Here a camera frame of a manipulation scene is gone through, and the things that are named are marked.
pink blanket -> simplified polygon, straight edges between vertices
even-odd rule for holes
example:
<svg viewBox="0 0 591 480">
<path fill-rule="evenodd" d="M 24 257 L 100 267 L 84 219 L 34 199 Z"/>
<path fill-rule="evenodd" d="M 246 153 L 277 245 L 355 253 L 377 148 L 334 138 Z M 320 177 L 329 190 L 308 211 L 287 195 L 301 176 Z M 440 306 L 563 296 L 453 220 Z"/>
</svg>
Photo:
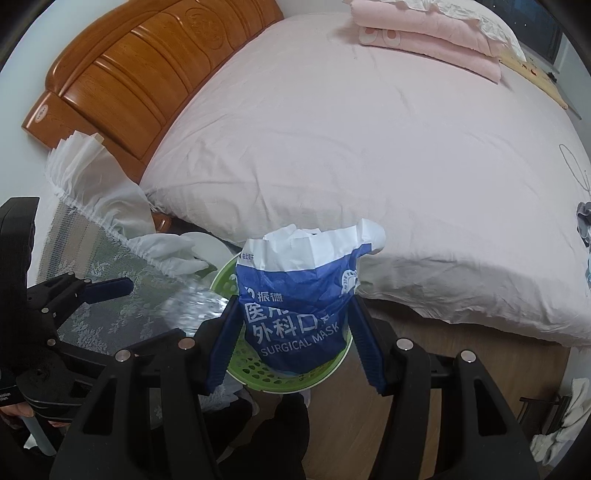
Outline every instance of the pink blanket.
<svg viewBox="0 0 591 480">
<path fill-rule="evenodd" d="M 495 83 L 499 83 L 501 80 L 501 67 L 498 59 L 487 57 L 480 52 L 455 45 L 441 38 L 414 32 L 359 27 L 359 42 L 363 45 L 420 53 L 471 70 Z"/>
<path fill-rule="evenodd" d="M 499 57 L 507 49 L 503 42 L 491 40 L 476 28 L 477 20 L 450 18 L 438 11 L 423 12 L 404 4 L 353 0 L 351 14 L 353 21 L 362 27 L 423 33 L 489 57 Z"/>
</svg>

window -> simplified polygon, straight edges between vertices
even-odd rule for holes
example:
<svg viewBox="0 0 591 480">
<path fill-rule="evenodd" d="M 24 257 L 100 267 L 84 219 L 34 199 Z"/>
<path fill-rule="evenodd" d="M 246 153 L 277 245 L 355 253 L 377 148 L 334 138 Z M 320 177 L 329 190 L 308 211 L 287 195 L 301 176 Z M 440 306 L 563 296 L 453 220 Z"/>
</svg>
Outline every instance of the window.
<svg viewBox="0 0 591 480">
<path fill-rule="evenodd" d="M 562 32 L 556 20 L 535 0 L 477 0 L 509 25 L 520 42 L 554 63 Z"/>
</svg>

plastic bag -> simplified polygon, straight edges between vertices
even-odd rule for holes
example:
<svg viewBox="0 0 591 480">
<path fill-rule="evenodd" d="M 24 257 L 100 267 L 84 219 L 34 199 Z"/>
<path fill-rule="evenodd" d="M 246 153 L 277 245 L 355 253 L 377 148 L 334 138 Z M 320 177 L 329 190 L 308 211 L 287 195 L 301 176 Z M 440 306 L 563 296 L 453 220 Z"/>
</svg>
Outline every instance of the plastic bag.
<svg viewBox="0 0 591 480">
<path fill-rule="evenodd" d="M 164 302 L 161 314 L 171 329 L 180 328 L 192 337 L 203 322 L 218 318 L 227 304 L 222 296 L 192 282 Z"/>
<path fill-rule="evenodd" d="M 345 347 L 357 259 L 384 243 L 384 229 L 365 219 L 327 232 L 289 225 L 246 242 L 236 266 L 245 338 L 269 367 L 306 373 Z"/>
</svg>

surgical mask package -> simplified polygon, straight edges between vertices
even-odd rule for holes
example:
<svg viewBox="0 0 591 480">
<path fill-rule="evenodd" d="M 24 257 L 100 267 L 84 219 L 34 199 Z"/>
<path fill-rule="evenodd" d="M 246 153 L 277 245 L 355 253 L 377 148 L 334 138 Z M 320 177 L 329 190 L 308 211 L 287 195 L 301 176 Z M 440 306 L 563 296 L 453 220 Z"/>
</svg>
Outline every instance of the surgical mask package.
<svg viewBox="0 0 591 480">
<path fill-rule="evenodd" d="M 346 345 L 357 259 L 384 243 L 384 229 L 366 219 L 326 232 L 289 225 L 248 240 L 236 276 L 245 338 L 261 360 L 303 374 L 338 355 Z"/>
</svg>

white cloth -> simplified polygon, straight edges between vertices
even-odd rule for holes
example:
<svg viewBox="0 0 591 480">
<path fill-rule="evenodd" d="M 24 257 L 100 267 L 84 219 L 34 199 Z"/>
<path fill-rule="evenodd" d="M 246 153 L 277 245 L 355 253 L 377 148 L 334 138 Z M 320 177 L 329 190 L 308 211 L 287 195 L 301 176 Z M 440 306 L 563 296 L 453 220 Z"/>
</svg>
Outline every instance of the white cloth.
<svg viewBox="0 0 591 480">
<path fill-rule="evenodd" d="M 559 145 L 591 166 L 565 111 L 505 66 L 495 85 L 361 46 L 350 22 L 290 17 L 237 52 L 159 146 L 150 201 L 237 245 L 367 218 L 387 241 L 359 261 L 362 295 L 591 344 L 575 215 L 588 195 Z"/>
<path fill-rule="evenodd" d="M 567 442 L 576 439 L 587 422 L 591 414 L 591 400 L 587 399 L 589 379 L 575 378 L 571 382 L 571 392 L 573 398 L 562 419 L 561 427 L 549 435 L 534 435 L 530 450 L 536 462 L 548 465 Z"/>
<path fill-rule="evenodd" d="M 446 17 L 457 20 L 478 20 L 477 28 L 491 40 L 507 45 L 521 61 L 527 61 L 521 45 L 511 27 L 489 8 L 475 0 L 376 0 L 386 3 L 405 4 L 412 10 L 429 12 L 436 10 Z"/>
<path fill-rule="evenodd" d="M 60 200 L 86 218 L 119 235 L 137 256 L 176 277 L 203 270 L 191 237 L 156 233 L 150 203 L 102 145 L 100 135 L 74 132 L 47 158 L 46 175 Z"/>
</svg>

